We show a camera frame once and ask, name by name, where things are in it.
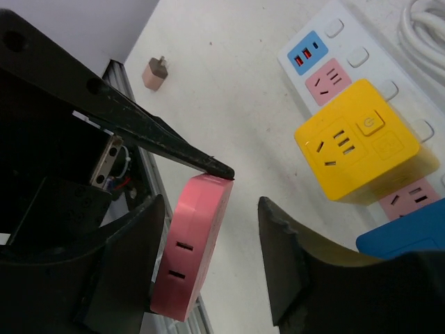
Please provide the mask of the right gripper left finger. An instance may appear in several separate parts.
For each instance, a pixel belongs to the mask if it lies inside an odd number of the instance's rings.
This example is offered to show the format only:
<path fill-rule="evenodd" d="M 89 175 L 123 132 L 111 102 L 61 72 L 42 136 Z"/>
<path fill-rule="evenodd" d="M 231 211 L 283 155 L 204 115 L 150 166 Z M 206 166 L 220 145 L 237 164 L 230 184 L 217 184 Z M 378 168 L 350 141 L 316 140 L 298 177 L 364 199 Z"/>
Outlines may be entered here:
<path fill-rule="evenodd" d="M 2 333 L 138 333 L 165 218 L 162 196 L 60 248 L 1 251 Z"/>

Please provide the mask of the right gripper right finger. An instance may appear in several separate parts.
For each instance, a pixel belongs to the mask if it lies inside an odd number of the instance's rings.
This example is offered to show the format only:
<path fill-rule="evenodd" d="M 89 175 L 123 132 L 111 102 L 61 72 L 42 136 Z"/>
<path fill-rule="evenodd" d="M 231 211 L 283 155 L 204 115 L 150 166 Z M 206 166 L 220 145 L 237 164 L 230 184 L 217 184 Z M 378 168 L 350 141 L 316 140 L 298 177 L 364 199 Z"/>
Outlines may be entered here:
<path fill-rule="evenodd" d="M 443 333 L 444 253 L 390 260 L 311 230 L 258 202 L 270 313 L 281 333 Z"/>

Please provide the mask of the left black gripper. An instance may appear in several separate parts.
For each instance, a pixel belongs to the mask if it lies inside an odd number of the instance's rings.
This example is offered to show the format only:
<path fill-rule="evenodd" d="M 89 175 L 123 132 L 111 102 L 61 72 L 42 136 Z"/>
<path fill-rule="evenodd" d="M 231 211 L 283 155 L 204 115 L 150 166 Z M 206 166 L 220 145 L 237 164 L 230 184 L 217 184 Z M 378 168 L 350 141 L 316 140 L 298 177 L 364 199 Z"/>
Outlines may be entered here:
<path fill-rule="evenodd" d="M 234 179 L 9 9 L 1 9 L 1 69 L 1 229 L 10 233 L 2 257 L 62 254 L 114 229 L 102 223 L 111 195 L 91 182 L 111 137 L 72 109 L 154 154 Z"/>

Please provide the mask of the pink plug adapter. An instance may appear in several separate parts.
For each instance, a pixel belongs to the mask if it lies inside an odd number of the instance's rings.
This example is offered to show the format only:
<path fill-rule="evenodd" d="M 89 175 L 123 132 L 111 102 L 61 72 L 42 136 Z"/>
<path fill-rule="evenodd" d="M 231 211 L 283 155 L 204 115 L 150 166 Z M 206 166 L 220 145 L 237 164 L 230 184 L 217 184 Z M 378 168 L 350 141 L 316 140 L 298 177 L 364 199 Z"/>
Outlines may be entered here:
<path fill-rule="evenodd" d="M 187 320 L 207 276 L 233 185 L 208 174 L 187 182 L 172 215 L 150 301 L 152 312 Z"/>

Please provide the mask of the blue cube socket adapter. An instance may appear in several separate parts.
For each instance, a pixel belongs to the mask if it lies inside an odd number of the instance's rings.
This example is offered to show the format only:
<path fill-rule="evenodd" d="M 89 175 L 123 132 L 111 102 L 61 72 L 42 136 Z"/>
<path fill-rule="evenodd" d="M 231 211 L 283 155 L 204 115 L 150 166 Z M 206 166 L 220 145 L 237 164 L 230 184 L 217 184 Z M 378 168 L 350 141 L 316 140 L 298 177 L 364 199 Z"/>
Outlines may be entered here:
<path fill-rule="evenodd" d="M 444 200 L 360 235 L 356 247 L 386 260 L 411 251 L 443 251 Z"/>

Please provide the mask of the yellow cube socket adapter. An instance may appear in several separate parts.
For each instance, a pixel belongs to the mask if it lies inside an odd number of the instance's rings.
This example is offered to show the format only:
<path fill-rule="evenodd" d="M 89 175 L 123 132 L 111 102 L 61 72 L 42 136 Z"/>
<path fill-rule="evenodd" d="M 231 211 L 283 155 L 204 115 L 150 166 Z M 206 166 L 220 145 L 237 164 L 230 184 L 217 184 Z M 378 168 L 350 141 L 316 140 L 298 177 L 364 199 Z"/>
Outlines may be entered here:
<path fill-rule="evenodd" d="M 370 205 L 439 168 L 439 159 L 366 79 L 325 105 L 294 138 L 335 202 Z"/>

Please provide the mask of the white multicolour power strip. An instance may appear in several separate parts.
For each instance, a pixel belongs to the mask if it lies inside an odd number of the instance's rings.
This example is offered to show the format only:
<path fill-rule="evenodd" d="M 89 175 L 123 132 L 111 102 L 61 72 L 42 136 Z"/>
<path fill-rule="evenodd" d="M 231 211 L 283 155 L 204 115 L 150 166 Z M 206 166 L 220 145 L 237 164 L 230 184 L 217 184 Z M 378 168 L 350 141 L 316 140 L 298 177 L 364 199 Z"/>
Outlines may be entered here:
<path fill-rule="evenodd" d="M 444 112 L 426 94 L 427 83 L 416 83 L 414 71 L 400 65 L 395 51 L 382 42 L 357 7 L 329 1 L 286 43 L 277 59 L 306 118 L 321 109 L 306 81 L 316 75 L 316 82 L 323 82 L 324 66 L 332 61 L 339 65 L 334 73 L 340 75 L 341 83 L 370 81 L 443 162 Z"/>

